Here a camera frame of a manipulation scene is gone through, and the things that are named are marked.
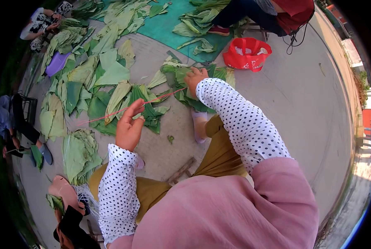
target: red string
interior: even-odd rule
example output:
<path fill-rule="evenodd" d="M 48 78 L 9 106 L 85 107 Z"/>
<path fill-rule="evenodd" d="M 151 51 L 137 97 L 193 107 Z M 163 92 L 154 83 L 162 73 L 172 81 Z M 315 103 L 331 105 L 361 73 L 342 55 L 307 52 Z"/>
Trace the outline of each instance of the red string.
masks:
<path fill-rule="evenodd" d="M 164 95 L 162 95 L 162 96 L 159 96 L 159 97 L 157 97 L 156 99 L 153 99 L 153 100 L 151 100 L 151 101 L 143 102 L 143 104 L 147 104 L 147 103 L 154 102 L 154 101 L 157 100 L 157 99 L 160 99 L 160 98 L 163 98 L 163 97 L 166 97 L 166 96 L 170 96 L 170 95 L 175 94 L 176 92 L 181 91 L 181 90 L 184 90 L 184 89 L 185 89 L 185 87 L 182 88 L 182 89 L 178 89 L 178 90 L 175 91 L 175 92 L 171 92 L 171 93 L 168 93 L 168 94 L 164 94 Z M 81 126 L 81 125 L 83 125 L 83 124 L 85 124 L 85 123 L 90 123 L 90 122 L 94 122 L 94 121 L 97 121 L 97 120 L 104 119 L 104 118 L 109 117 L 109 116 L 111 116 L 111 115 L 115 115 L 115 114 L 117 114 L 117 113 L 119 113 L 119 112 L 121 112 L 121 111 L 124 111 L 124 110 L 126 110 L 127 108 L 128 108 L 128 107 L 123 108 L 122 110 L 119 110 L 119 111 L 117 111 L 117 112 L 113 112 L 113 113 L 108 114 L 108 115 L 106 115 L 106 116 L 104 116 L 104 117 L 99 117 L 99 118 L 96 118 L 96 119 L 94 119 L 94 120 L 89 120 L 89 121 L 86 121 L 86 122 L 80 123 L 80 124 L 78 124 L 77 126 Z"/>

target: teal tarp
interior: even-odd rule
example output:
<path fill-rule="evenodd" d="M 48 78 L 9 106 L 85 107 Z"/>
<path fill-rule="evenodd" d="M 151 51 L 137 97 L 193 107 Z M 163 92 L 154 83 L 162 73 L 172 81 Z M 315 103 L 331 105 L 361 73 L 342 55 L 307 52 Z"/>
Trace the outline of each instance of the teal tarp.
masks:
<path fill-rule="evenodd" d="M 106 4 L 105 8 L 107 8 L 110 2 L 109 0 L 105 0 L 104 2 Z M 163 5 L 164 3 L 169 1 L 158 0 L 158 2 L 159 3 L 151 1 L 148 4 Z M 145 36 L 148 36 L 156 41 L 162 42 L 163 44 L 173 49 L 176 49 L 181 44 L 193 39 L 192 37 L 186 37 L 175 34 L 172 32 L 172 30 L 174 26 L 181 22 L 179 16 L 181 16 L 184 13 L 193 12 L 195 10 L 195 6 L 189 3 L 189 0 L 173 0 L 171 2 L 173 4 L 169 5 L 169 7 L 167 8 L 168 13 L 156 15 L 153 18 L 148 17 L 145 20 L 145 25 L 140 27 L 137 32 Z M 213 61 L 218 56 L 218 54 L 223 50 L 223 48 L 228 44 L 228 42 L 230 42 L 230 40 L 233 37 L 233 32 L 231 31 L 231 34 L 227 37 L 220 36 L 217 34 L 206 34 L 201 37 L 208 40 L 208 42 L 210 42 L 210 44 L 212 44 L 213 46 L 217 44 L 216 52 L 209 53 L 201 52 L 198 55 L 194 55 L 193 54 L 194 48 L 197 45 L 200 45 L 200 42 L 185 46 L 179 49 L 178 51 L 190 57 L 194 61 L 198 62 Z"/>

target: black cable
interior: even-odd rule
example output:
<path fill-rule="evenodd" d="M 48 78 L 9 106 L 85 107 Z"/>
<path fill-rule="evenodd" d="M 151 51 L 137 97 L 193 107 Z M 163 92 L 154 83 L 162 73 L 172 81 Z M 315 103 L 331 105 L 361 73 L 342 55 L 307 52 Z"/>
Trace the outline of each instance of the black cable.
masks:
<path fill-rule="evenodd" d="M 291 55 L 291 53 L 293 52 L 293 47 L 300 46 L 300 45 L 303 43 L 303 41 L 305 40 L 307 24 L 308 24 L 309 21 L 312 19 L 312 17 L 314 16 L 314 12 L 315 12 L 315 5 L 314 5 L 314 2 L 313 2 L 313 6 L 314 6 L 314 7 L 313 7 L 313 10 L 312 10 L 312 13 L 311 13 L 310 17 L 306 20 L 305 24 L 299 26 L 295 31 L 292 31 L 292 32 L 291 32 L 291 33 L 293 33 L 293 34 L 290 35 L 290 36 L 291 36 L 291 44 L 288 44 L 287 42 L 285 42 L 284 37 L 282 37 L 282 40 L 285 42 L 286 45 L 288 45 L 288 48 L 286 49 L 286 53 L 287 53 L 287 55 Z M 306 25 L 306 27 L 305 27 L 305 32 L 304 32 L 304 34 L 303 34 L 303 39 L 302 39 L 302 41 L 301 41 L 298 45 L 293 45 L 293 42 L 296 41 L 296 34 L 299 32 L 299 30 L 300 30 L 304 25 Z"/>
<path fill-rule="evenodd" d="M 282 37 L 282 40 L 285 42 L 286 45 L 288 45 L 288 48 L 286 49 L 286 53 L 287 53 L 287 55 L 291 55 L 291 53 L 293 52 L 293 47 L 297 47 L 297 46 L 302 45 L 303 41 L 305 40 L 306 29 L 307 29 L 307 23 L 306 23 L 306 24 L 303 24 L 302 26 L 300 26 L 300 27 L 298 28 L 298 31 L 299 31 L 299 29 L 302 28 L 303 26 L 306 26 L 306 27 L 305 27 L 305 32 L 303 33 L 303 39 L 302 39 L 302 41 L 301 41 L 298 45 L 293 45 L 293 42 L 296 41 L 296 34 L 297 34 L 297 32 L 295 32 L 294 34 L 291 35 L 291 44 L 288 44 L 288 43 L 285 41 L 284 37 Z"/>

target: red shoe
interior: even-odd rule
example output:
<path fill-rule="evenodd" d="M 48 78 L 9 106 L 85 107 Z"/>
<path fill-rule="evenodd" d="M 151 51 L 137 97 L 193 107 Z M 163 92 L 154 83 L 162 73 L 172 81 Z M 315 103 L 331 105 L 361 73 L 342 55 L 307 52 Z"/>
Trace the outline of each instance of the red shoe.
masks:
<path fill-rule="evenodd" d="M 218 35 L 222 35 L 222 36 L 229 36 L 230 35 L 230 28 L 229 27 L 221 28 L 221 27 L 218 27 L 217 25 L 213 25 L 213 27 L 211 27 L 209 29 L 208 33 L 218 34 Z"/>

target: gray slipper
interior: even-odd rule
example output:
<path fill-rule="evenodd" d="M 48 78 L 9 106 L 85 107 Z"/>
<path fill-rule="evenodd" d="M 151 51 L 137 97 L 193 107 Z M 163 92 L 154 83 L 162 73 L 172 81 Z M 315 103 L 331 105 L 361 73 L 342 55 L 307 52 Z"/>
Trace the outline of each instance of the gray slipper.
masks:
<path fill-rule="evenodd" d="M 42 153 L 45 161 L 51 165 L 53 164 L 53 156 L 51 155 L 50 150 L 47 148 L 47 145 L 43 143 L 43 145 L 40 147 L 39 151 Z"/>
<path fill-rule="evenodd" d="M 30 161 L 32 161 L 33 167 L 36 167 L 36 160 L 31 150 L 29 150 L 29 157 L 30 157 Z"/>

